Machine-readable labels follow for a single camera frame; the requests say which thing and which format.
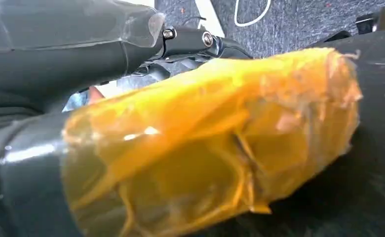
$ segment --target metal bolt head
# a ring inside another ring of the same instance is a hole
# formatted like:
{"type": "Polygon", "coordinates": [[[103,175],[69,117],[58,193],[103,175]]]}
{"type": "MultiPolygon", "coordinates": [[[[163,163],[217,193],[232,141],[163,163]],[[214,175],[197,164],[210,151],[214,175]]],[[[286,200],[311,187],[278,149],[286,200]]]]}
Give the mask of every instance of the metal bolt head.
{"type": "Polygon", "coordinates": [[[203,33],[202,39],[206,47],[210,47],[213,45],[213,36],[208,31],[203,33]]]}
{"type": "Polygon", "coordinates": [[[170,29],[164,30],[162,34],[166,40],[167,39],[170,40],[170,39],[174,38],[174,32],[170,29]]]}

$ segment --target screw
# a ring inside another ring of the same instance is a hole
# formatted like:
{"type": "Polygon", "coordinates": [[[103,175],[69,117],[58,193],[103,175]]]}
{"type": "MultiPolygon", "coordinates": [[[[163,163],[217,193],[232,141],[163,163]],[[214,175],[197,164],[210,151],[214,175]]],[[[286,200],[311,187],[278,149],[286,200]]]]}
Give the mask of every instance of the screw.
{"type": "Polygon", "coordinates": [[[202,39],[206,47],[210,47],[213,45],[213,36],[208,31],[203,33],[202,39]]]}
{"type": "Polygon", "coordinates": [[[174,32],[170,29],[164,30],[163,31],[163,37],[165,38],[165,40],[173,39],[174,38],[174,32]]]}

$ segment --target white cable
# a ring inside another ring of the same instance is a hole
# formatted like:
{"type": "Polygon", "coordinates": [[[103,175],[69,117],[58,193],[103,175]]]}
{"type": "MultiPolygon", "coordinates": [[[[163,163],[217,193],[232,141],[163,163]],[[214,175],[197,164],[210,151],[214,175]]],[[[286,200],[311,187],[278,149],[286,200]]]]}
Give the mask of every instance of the white cable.
{"type": "Polygon", "coordinates": [[[237,21],[237,11],[239,9],[239,1],[240,0],[236,0],[236,5],[234,6],[234,24],[236,26],[239,26],[239,27],[246,27],[246,26],[250,26],[250,25],[253,25],[255,23],[257,23],[258,21],[260,21],[265,15],[266,13],[268,12],[268,10],[270,9],[270,5],[271,5],[271,0],[268,0],[267,1],[267,5],[264,9],[264,11],[261,13],[261,15],[258,16],[258,18],[256,18],[255,20],[253,21],[250,21],[250,22],[245,22],[245,23],[239,23],[237,21]]]}

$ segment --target clear plastic wrap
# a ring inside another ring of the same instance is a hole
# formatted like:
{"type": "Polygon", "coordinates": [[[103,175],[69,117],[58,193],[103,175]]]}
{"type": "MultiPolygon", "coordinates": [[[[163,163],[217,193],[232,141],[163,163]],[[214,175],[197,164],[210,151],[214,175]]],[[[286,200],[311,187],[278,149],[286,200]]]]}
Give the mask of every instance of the clear plastic wrap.
{"type": "Polygon", "coordinates": [[[81,231],[179,236],[270,213],[345,153],[358,125],[354,64],[315,48],[212,60],[75,111],[62,177],[81,231]]]}
{"type": "Polygon", "coordinates": [[[164,15],[114,0],[0,0],[0,52],[123,41],[153,47],[164,15]]]}

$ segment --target floor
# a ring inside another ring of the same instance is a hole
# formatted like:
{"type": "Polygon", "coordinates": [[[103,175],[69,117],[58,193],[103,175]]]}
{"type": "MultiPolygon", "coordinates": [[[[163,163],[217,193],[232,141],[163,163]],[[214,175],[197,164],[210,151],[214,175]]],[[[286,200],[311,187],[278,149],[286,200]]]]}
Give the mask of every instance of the floor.
{"type": "MultiPolygon", "coordinates": [[[[238,21],[261,14],[267,0],[240,0],[238,21]]],[[[237,27],[233,13],[236,0],[212,0],[226,37],[241,43],[255,57],[297,50],[338,30],[356,33],[357,16],[385,6],[385,0],[272,0],[267,15],[249,27],[237,27]]],[[[169,25],[199,16],[194,0],[156,0],[169,25]]],[[[198,20],[191,21],[196,27],[198,20]]]]}

